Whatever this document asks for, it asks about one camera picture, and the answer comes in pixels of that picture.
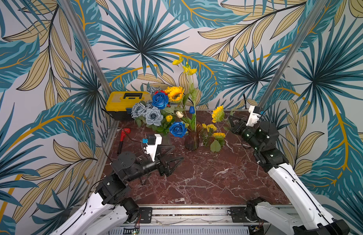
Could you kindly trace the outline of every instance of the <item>vase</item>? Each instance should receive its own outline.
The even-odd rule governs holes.
[[[196,131],[188,130],[188,135],[185,137],[184,146],[185,148],[193,151],[200,145],[200,132],[203,129],[202,124],[198,121],[196,124]]]

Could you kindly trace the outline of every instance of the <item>yellow toolbox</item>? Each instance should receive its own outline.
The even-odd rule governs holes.
[[[148,101],[151,96],[146,91],[114,91],[107,101],[106,111],[115,120],[131,120],[132,107],[140,101]]]

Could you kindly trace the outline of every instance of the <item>gray-blue rose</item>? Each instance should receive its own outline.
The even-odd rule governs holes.
[[[137,103],[132,107],[132,118],[145,115],[146,107],[142,103]]]
[[[160,126],[163,115],[160,113],[160,110],[157,107],[152,107],[151,109],[146,108],[145,119],[146,124]]]
[[[146,89],[151,95],[154,95],[156,91],[161,91],[159,87],[148,86]]]

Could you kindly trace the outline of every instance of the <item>tropical leaf wallpaper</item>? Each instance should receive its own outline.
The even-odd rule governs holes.
[[[241,109],[260,101],[316,1],[71,3],[113,91],[189,87],[172,65],[182,57],[200,109]],[[0,1],[0,234],[50,234],[79,203],[111,123],[106,98],[56,0]],[[298,176],[363,234],[363,0],[327,2],[265,109]]]
[[[105,1],[72,3],[94,45]],[[0,234],[50,234],[80,203],[105,103],[56,0],[0,1]]]
[[[328,1],[266,106],[306,187],[363,235],[363,0]]]

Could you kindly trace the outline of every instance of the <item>red rose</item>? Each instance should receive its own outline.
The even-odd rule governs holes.
[[[166,94],[166,92],[165,91],[160,91],[160,92],[162,92],[162,93],[165,93]],[[158,91],[156,91],[155,93],[154,93],[154,95],[155,94],[157,94],[158,93]],[[167,95],[167,94],[166,94]]]

